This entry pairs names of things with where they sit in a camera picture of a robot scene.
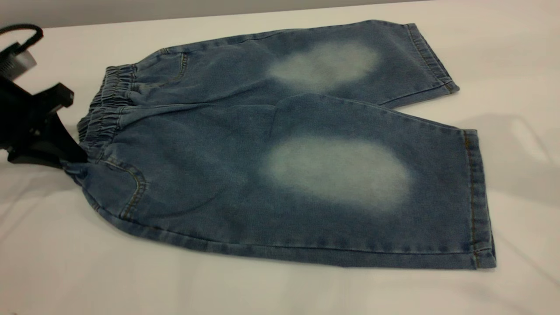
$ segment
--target white wall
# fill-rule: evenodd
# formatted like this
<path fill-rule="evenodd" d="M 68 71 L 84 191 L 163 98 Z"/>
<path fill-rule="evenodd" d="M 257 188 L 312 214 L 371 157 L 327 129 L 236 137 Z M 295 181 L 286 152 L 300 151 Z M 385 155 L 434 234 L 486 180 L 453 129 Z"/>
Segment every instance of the white wall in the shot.
<path fill-rule="evenodd" d="M 102 24 L 417 0 L 0 0 L 0 26 Z"/>

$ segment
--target black cable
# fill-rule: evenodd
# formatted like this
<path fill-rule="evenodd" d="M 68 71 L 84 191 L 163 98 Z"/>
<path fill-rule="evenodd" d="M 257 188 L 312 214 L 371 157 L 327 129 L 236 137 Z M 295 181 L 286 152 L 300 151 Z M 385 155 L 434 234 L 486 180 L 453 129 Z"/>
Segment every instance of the black cable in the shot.
<path fill-rule="evenodd" d="M 29 47 L 31 47 L 32 45 L 34 45 L 35 43 L 37 43 L 41 38 L 43 38 L 43 30 L 42 28 L 38 27 L 37 25 L 34 24 L 14 24 L 14 25 L 10 25 L 10 26 L 6 26 L 0 29 L 0 35 L 7 33 L 7 32 L 11 32 L 11 31 L 16 31 L 16 30 L 34 30 L 35 34 L 30 37 L 28 40 L 25 41 L 25 43 L 23 43 L 21 46 L 19 46 L 14 53 L 20 54 L 24 51 L 26 51 Z"/>

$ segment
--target white table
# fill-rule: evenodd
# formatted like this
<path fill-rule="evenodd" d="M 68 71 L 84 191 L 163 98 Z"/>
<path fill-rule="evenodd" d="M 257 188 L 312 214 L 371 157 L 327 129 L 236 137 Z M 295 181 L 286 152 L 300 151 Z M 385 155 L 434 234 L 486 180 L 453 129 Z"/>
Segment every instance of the white table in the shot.
<path fill-rule="evenodd" d="M 479 130 L 495 270 L 338 268 L 141 240 L 106 223 L 63 172 L 11 165 L 2 152 L 0 314 L 560 314 L 556 0 L 441 0 L 47 29 L 31 49 L 39 65 L 17 83 L 30 92 L 57 82 L 70 87 L 76 101 L 59 115 L 75 136 L 106 66 L 171 45 L 368 19 L 415 22 L 461 87 L 400 110 Z"/>

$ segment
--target seam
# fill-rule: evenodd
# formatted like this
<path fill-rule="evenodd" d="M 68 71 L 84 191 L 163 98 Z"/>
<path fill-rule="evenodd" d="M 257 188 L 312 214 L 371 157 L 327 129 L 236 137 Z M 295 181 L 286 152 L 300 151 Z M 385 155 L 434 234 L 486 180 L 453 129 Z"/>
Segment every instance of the seam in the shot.
<path fill-rule="evenodd" d="M 182 53 L 193 53 L 193 52 L 199 52 L 202 50 L 207 50 L 208 48 L 218 48 L 218 47 L 224 47 L 224 46 L 232 46 L 232 45 L 238 45 L 238 44 L 242 44 L 246 41 L 250 41 L 250 40 L 262 40 L 262 39 L 266 39 L 266 38 L 270 38 L 273 36 L 277 36 L 277 35 L 281 35 L 281 34 L 286 34 L 286 33 L 292 33 L 294 31 L 299 31 L 299 30 L 308 30 L 308 31 L 316 31 L 316 30 L 320 30 L 320 29 L 331 29 L 331 28 L 341 28 L 341 27 L 352 27 L 352 26 L 356 26 L 362 23 L 370 23 L 370 22 L 381 22 L 382 24 L 385 25 L 389 25 L 389 26 L 393 26 L 393 25 L 402 25 L 402 24 L 397 24 L 397 23 L 392 23 L 392 22 L 387 22 L 387 21 L 381 21 L 381 20 L 365 20 L 365 21 L 360 21 L 360 22 L 355 22 L 355 23 L 351 23 L 351 24 L 342 24 L 342 25 L 328 25 L 328 26 L 318 26 L 318 27 L 311 27 L 311 28 L 306 28 L 306 29 L 284 29 L 284 30 L 272 30 L 272 31 L 265 31 L 263 32 L 264 34 L 267 33 L 274 33 L 274 34 L 270 34 L 267 36 L 263 36 L 263 37 L 258 37 L 258 38 L 246 38 L 242 41 L 238 41 L 237 43 L 223 43 L 223 44 L 219 44 L 216 45 L 214 43 L 213 47 L 204 47 L 204 48 L 199 48 L 199 49 L 195 49 L 195 50 L 188 50 L 186 52 L 182 52 Z M 256 34 L 245 34 L 245 35 L 238 35 L 238 36 L 250 36 L 250 35 L 259 35 L 262 33 L 256 33 Z M 211 42 L 215 42 L 215 41 L 219 41 L 219 40 L 224 40 L 224 39 L 229 39 L 229 38 L 234 38 L 234 37 L 238 37 L 238 36 L 227 36 L 224 38 L 216 38 L 216 39 L 210 39 L 210 40 L 204 40 L 204 41 L 199 41 L 196 43 L 190 43 L 190 44 L 185 44 L 185 45 L 178 45 L 178 46 L 171 46 L 171 47 L 167 47 L 164 48 L 163 54 L 174 54 L 174 53 L 178 53 L 178 52 L 171 52 L 169 51 L 169 49 L 172 48 L 176 48 L 176 47 L 183 47 L 183 46 L 191 46 L 191 45 L 201 45 L 204 43 L 211 43 Z"/>
<path fill-rule="evenodd" d="M 403 95 L 403 96 L 399 96 L 398 98 L 394 98 L 394 99 L 391 99 L 391 100 L 389 100 L 389 101 L 383 102 L 383 103 L 381 103 L 381 104 L 378 104 L 377 106 L 383 106 L 383 105 L 385 105 L 385 104 L 391 103 L 392 101 L 396 101 L 396 100 L 404 99 L 404 98 L 407 98 L 407 97 L 409 97 L 409 96 L 413 96 L 413 95 L 416 95 L 416 94 L 420 94 L 420 93 L 424 93 L 424 92 L 436 90 L 436 89 L 441 88 L 442 86 L 446 87 L 446 88 L 449 90 L 449 87 L 447 86 L 447 83 L 443 83 L 443 82 L 441 82 L 441 83 L 442 83 L 441 85 L 438 85 L 438 86 L 436 86 L 436 87 L 431 87 L 431 88 L 429 88 L 429 89 L 425 89 L 425 90 L 422 90 L 422 91 L 418 91 L 418 92 L 406 94 L 406 95 Z"/>
<path fill-rule="evenodd" d="M 130 202 L 128 203 L 128 206 L 126 207 L 126 209 L 124 211 L 124 214 L 122 214 L 123 211 L 121 211 L 120 217 L 125 219 L 131 213 L 131 210 L 136 208 L 136 206 L 138 205 L 138 203 L 140 201 L 140 198 L 144 194 L 144 191 L 146 191 L 146 180 L 144 179 L 144 176 L 142 175 L 142 173 L 137 168 L 135 168 L 131 165 L 128 165 L 128 167 L 133 168 L 138 174 L 140 174 L 140 176 L 137 176 L 134 172 L 132 172 L 129 169 L 126 169 L 122 166 L 117 165 L 116 161 L 104 160 L 102 162 L 105 163 L 105 164 L 109 164 L 109 165 L 113 166 L 114 168 L 120 169 L 124 172 L 127 172 L 128 174 L 130 174 L 132 176 L 132 178 L 136 182 L 136 190 L 134 191 L 134 194 L 130 198 Z"/>
<path fill-rule="evenodd" d="M 113 214 L 111 214 L 110 212 L 106 211 L 110 216 L 115 217 Z M 474 252 L 483 252 L 483 251 L 489 251 L 492 248 L 481 248 L 481 249 L 477 249 L 476 251 L 472 251 L 472 252 L 449 252 L 449 253 L 391 253 L 391 252 L 372 252 L 372 251 L 363 251 L 360 249 L 344 249 L 344 248 L 332 248 L 332 247 L 306 247 L 306 246 L 281 246 L 281 245 L 261 245 L 261 244 L 239 244 L 239 243 L 225 243 L 225 242 L 219 242 L 216 240 L 211 240 L 211 239 L 205 239 L 205 238 L 200 238 L 200 237 L 193 237 L 191 235 L 188 234 L 183 234 L 183 233 L 178 233 L 175 231 L 169 231 L 163 228 L 159 228 L 157 226 L 151 226 L 151 225 L 145 225 L 142 223 L 139 223 L 137 221 L 132 221 L 132 220 L 126 220 L 126 219 L 122 219 L 122 218 L 118 218 L 121 219 L 127 223 L 131 223 L 134 225 L 139 225 L 142 226 L 144 228 L 149 228 L 149 229 L 153 229 L 153 230 L 159 230 L 159 231 L 164 231 L 170 234 L 176 234 L 176 235 L 180 235 L 181 237 L 187 237 L 190 239 L 195 239 L 195 240 L 201 240 L 204 242 L 208 242 L 208 243 L 216 243 L 216 244 L 224 244 L 224 245 L 240 245 L 240 246 L 256 246 L 256 247 L 271 247 L 271 248 L 287 248 L 287 249 L 326 249 L 326 250 L 330 250 L 330 251 L 346 251 L 346 252 L 361 252 L 361 253 L 372 253 L 372 254 L 401 254 L 401 255 L 449 255 L 449 254 L 473 254 Z"/>
<path fill-rule="evenodd" d="M 463 131 L 463 137 L 465 138 L 465 148 L 466 148 L 466 154 L 469 158 L 469 171 L 470 171 L 470 224 L 471 224 L 471 237 L 472 237 L 472 243 L 473 243 L 473 256 L 474 256 L 474 261 L 477 265 L 477 268 L 480 268 L 480 259 L 478 257 L 478 250 L 476 248 L 476 226 L 475 226 L 475 217 L 474 217 L 474 174 L 473 174 L 473 158 L 471 156 L 470 153 L 470 142 L 469 142 L 469 138 L 468 135 L 466 134 L 466 132 Z"/>
<path fill-rule="evenodd" d="M 424 54 L 420 51 L 420 47 L 418 46 L 417 43 L 417 39 L 412 35 L 412 31 L 410 30 L 410 25 L 407 24 L 407 30 L 408 30 L 408 35 L 410 36 L 410 39 L 412 40 L 412 43 L 414 44 L 414 46 L 416 47 L 416 51 L 418 52 L 418 54 L 420 55 L 420 57 L 422 57 L 422 60 L 424 60 L 424 64 L 426 64 L 426 66 L 428 67 L 428 69 L 430 69 L 430 72 L 432 72 L 432 75 L 434 78 L 436 78 L 437 81 L 440 81 L 441 83 L 443 83 L 443 86 L 446 87 L 446 89 L 451 92 L 451 88 L 447 86 L 447 83 L 441 81 L 441 79 L 436 76 L 435 72 L 433 71 L 432 67 L 428 64 L 428 60 L 426 60 L 426 57 L 424 56 Z"/>

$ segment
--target pocket stitching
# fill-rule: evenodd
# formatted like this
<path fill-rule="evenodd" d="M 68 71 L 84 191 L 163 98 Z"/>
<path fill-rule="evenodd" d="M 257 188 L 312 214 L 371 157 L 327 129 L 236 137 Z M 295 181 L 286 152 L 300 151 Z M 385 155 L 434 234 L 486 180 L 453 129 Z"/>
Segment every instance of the pocket stitching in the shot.
<path fill-rule="evenodd" d="M 170 79 L 169 81 L 165 82 L 164 84 L 160 85 L 160 87 L 164 87 L 170 83 L 176 82 L 181 80 L 181 78 L 183 78 L 185 76 L 185 72 L 186 72 L 186 68 L 187 68 L 187 64 L 188 64 L 188 55 L 185 52 L 181 53 L 181 68 L 179 70 L 179 73 L 172 79 Z"/>
<path fill-rule="evenodd" d="M 132 194 L 132 197 L 130 198 L 128 204 L 119 214 L 119 217 L 122 219 L 126 219 L 127 217 L 130 218 L 130 215 L 132 214 L 133 210 L 136 209 L 136 206 L 138 205 L 140 199 L 146 191 L 146 179 L 144 175 L 136 167 L 129 164 L 119 163 L 115 159 L 103 160 L 101 162 L 130 174 L 130 176 L 132 176 L 132 178 L 136 182 L 136 190 Z"/>

